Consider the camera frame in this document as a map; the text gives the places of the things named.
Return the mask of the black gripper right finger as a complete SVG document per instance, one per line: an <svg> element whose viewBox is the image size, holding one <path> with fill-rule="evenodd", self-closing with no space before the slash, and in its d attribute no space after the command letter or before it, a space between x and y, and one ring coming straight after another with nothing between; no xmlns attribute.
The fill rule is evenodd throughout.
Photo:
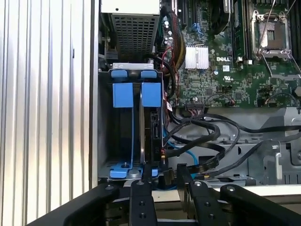
<svg viewBox="0 0 301 226"><path fill-rule="evenodd" d="M183 210L200 226L299 226L300 214L228 184L218 194L192 179L186 164L177 165L177 191Z"/></svg>

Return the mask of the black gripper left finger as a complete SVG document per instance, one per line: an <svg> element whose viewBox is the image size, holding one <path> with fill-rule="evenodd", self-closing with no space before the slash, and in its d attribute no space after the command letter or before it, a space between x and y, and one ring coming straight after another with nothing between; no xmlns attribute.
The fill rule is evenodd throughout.
<svg viewBox="0 0 301 226"><path fill-rule="evenodd" d="M141 179L129 186L100 184L46 215L31 226L156 226L152 169L145 164Z"/></svg>

